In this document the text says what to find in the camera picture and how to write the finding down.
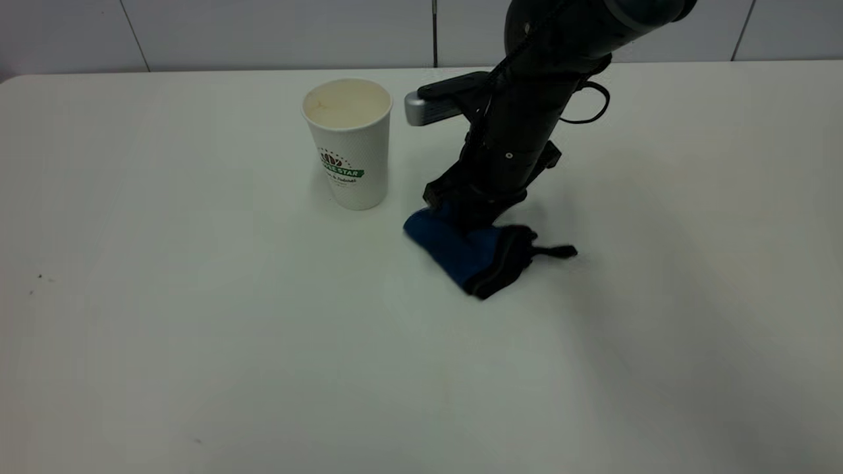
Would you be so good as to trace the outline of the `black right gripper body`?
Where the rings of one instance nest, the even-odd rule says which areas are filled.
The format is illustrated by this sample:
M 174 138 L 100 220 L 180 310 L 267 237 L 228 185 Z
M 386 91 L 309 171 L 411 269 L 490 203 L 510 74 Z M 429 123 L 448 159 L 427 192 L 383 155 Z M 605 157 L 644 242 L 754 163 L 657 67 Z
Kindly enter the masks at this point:
M 458 161 L 425 187 L 427 206 L 502 213 L 523 201 L 564 109 L 563 71 L 511 65 L 497 75 L 466 73 L 425 85 L 422 98 L 470 121 Z

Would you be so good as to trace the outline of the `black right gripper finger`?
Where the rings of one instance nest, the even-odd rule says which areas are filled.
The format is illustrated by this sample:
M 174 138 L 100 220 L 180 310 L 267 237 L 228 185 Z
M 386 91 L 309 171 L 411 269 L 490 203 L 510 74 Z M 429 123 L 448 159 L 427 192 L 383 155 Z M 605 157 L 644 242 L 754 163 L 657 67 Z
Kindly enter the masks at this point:
M 489 226 L 487 200 L 457 199 L 452 202 L 452 224 L 461 233 L 470 233 Z
M 491 202 L 491 225 L 497 225 L 498 221 L 513 207 L 523 202 L 528 196 L 527 190 L 500 193 L 493 197 Z

